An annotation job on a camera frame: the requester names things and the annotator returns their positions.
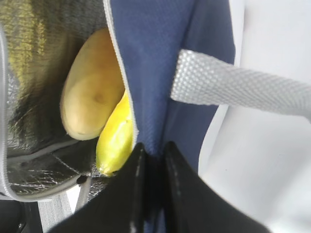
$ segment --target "black plastic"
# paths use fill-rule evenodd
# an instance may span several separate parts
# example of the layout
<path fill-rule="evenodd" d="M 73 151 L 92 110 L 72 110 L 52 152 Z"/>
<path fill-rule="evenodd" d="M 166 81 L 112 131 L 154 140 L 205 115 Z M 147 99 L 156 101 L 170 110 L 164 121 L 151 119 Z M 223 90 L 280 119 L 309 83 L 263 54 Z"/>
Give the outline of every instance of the black plastic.
<path fill-rule="evenodd" d="M 137 144 L 110 184 L 51 233 L 141 233 L 144 216 L 145 150 Z"/>
<path fill-rule="evenodd" d="M 170 233 L 268 233 L 210 189 L 170 142 L 164 149 L 167 229 Z"/>

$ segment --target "white zipper trim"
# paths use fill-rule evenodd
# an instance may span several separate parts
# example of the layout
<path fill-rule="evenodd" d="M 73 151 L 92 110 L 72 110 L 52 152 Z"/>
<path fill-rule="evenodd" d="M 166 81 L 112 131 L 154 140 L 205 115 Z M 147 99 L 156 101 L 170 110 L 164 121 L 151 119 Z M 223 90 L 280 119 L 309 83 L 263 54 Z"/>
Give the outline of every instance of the white zipper trim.
<path fill-rule="evenodd" d="M 132 100 L 130 88 L 128 86 L 128 81 L 127 81 L 127 77 L 126 77 L 125 67 L 124 67 L 123 60 L 122 60 L 122 57 L 121 57 L 121 53 L 120 53 L 120 50 L 119 50 L 118 42 L 117 42 L 117 39 L 116 39 L 116 34 L 115 34 L 115 30 L 114 30 L 114 24 L 113 24 L 113 17 L 112 17 L 112 9 L 111 9 L 110 0 L 103 0 L 103 3 L 104 3 L 104 12 L 105 12 L 105 16 L 106 16 L 106 21 L 107 21 L 107 26 L 108 26 L 108 29 L 109 29 L 110 37 L 111 37 L 112 44 L 113 44 L 113 47 L 115 49 L 117 60 L 118 60 L 119 66 L 120 66 L 120 70 L 121 70 L 121 74 L 122 74 L 125 90 L 128 93 L 128 98 L 129 98 L 129 101 L 130 101 L 130 108 L 131 108 L 132 119 L 133 119 L 133 144 L 132 144 L 132 148 L 133 148 L 135 146 L 135 144 L 136 144 L 137 136 L 138 136 L 138 133 L 139 133 L 138 128 L 137 128 L 137 124 L 136 124 L 135 115 L 134 115 L 133 100 Z"/>
<path fill-rule="evenodd" d="M 1 56 L 1 64 L 0 67 L 2 69 L 2 81 L 1 81 L 1 103 L 0 103 L 0 179 L 1 185 L 4 188 L 5 195 L 10 198 L 13 198 L 11 195 L 11 190 L 7 186 L 8 177 L 7 177 L 7 169 L 6 169 L 6 155 L 7 155 L 7 116 L 6 116 L 6 102 L 7 102 L 7 67 L 8 67 L 8 54 L 6 50 L 6 38 L 3 31 L 2 26 L 0 25 L 0 56 Z"/>

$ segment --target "white surface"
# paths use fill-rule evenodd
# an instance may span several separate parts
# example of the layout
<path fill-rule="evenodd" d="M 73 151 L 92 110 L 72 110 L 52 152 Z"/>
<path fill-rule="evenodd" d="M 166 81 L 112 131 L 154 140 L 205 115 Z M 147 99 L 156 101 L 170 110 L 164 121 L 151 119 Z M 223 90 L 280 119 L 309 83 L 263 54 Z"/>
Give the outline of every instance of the white surface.
<path fill-rule="evenodd" d="M 311 83 L 310 12 L 310 0 L 246 0 L 241 67 Z M 199 174 L 272 232 L 310 233 L 310 141 L 302 117 L 229 108 Z"/>
<path fill-rule="evenodd" d="M 72 213 L 74 213 L 76 209 L 77 201 L 79 198 L 79 193 L 80 193 L 80 187 L 78 185 L 75 185 L 74 187 L 66 191 Z"/>

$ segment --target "banana peel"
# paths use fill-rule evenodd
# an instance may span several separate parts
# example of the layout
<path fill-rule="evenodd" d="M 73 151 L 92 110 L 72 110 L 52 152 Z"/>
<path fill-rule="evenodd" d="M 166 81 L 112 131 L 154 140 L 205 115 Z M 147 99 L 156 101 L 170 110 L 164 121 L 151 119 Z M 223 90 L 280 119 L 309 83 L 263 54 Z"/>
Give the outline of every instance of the banana peel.
<path fill-rule="evenodd" d="M 96 167 L 112 176 L 126 162 L 132 151 L 133 121 L 126 92 L 109 117 L 96 147 Z"/>

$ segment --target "gray strap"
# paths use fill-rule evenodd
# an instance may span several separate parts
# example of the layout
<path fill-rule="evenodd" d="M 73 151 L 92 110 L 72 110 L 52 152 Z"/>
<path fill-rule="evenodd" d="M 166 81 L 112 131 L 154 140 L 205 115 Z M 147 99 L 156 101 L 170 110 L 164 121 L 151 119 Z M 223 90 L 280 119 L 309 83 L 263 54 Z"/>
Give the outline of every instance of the gray strap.
<path fill-rule="evenodd" d="M 238 68 L 206 54 L 181 50 L 171 98 L 193 104 L 227 104 L 311 118 L 311 86 Z"/>

